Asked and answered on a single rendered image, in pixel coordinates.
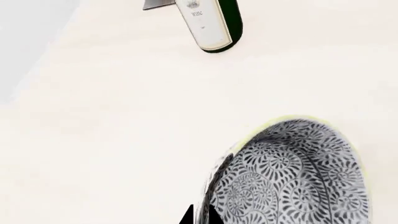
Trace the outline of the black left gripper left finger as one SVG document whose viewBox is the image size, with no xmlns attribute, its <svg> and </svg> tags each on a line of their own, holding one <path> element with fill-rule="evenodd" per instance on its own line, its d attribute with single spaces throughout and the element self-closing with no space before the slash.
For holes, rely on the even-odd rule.
<svg viewBox="0 0 398 224">
<path fill-rule="evenodd" d="M 183 217 L 180 220 L 179 224 L 193 224 L 193 205 L 190 205 L 187 208 L 187 211 L 183 215 Z"/>
</svg>

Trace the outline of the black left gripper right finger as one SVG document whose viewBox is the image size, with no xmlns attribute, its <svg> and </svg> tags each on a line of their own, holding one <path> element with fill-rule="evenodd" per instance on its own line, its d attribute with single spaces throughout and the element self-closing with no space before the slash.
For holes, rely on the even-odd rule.
<svg viewBox="0 0 398 224">
<path fill-rule="evenodd" d="M 223 220 L 221 219 L 220 215 L 213 205 L 209 205 L 208 224 L 224 224 Z"/>
</svg>

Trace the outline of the black white patterned bowl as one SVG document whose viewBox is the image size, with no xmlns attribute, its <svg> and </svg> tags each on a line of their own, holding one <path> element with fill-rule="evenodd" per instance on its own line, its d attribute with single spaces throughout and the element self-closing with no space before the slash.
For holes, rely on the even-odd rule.
<svg viewBox="0 0 398 224">
<path fill-rule="evenodd" d="M 372 224 L 353 146 L 311 117 L 264 124 L 226 151 L 205 182 L 194 224 Z"/>
</svg>

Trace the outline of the grey metal cabinet corner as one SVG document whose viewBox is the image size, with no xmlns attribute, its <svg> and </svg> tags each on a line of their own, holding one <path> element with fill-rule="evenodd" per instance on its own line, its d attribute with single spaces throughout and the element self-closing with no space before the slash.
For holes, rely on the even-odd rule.
<svg viewBox="0 0 398 224">
<path fill-rule="evenodd" d="M 174 5 L 175 0 L 144 0 L 143 11 Z"/>
</svg>

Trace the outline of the dark wine bottle white label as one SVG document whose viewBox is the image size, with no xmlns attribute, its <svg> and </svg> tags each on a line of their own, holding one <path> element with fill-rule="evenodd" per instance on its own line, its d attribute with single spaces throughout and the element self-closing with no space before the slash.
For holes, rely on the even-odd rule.
<svg viewBox="0 0 398 224">
<path fill-rule="evenodd" d="M 175 0 L 175 3 L 202 51 L 224 52 L 242 37 L 238 0 Z"/>
</svg>

